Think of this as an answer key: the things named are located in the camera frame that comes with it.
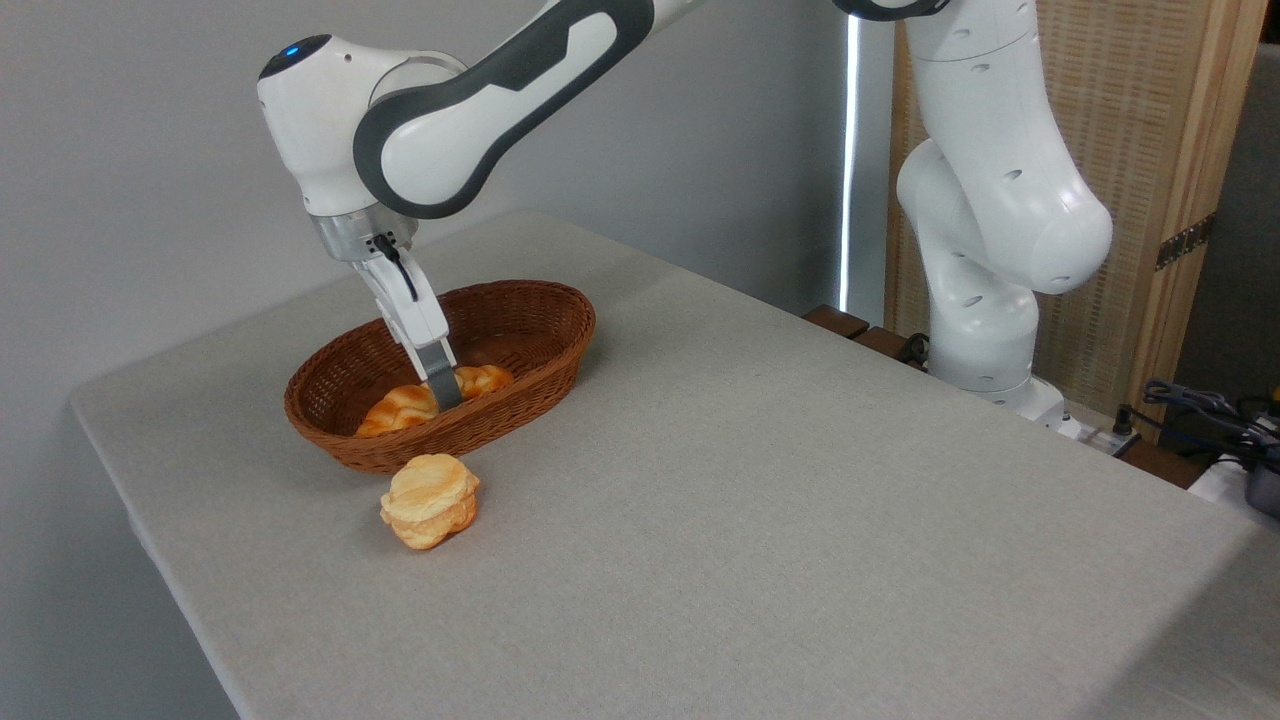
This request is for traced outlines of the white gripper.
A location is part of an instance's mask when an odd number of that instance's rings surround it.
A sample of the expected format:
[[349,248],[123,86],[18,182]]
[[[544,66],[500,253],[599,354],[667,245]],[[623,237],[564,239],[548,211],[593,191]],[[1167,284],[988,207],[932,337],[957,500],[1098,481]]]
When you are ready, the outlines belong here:
[[448,343],[449,327],[436,293],[413,255],[404,249],[396,259],[376,254],[351,266],[374,292],[392,334],[410,352],[442,413],[463,402]]

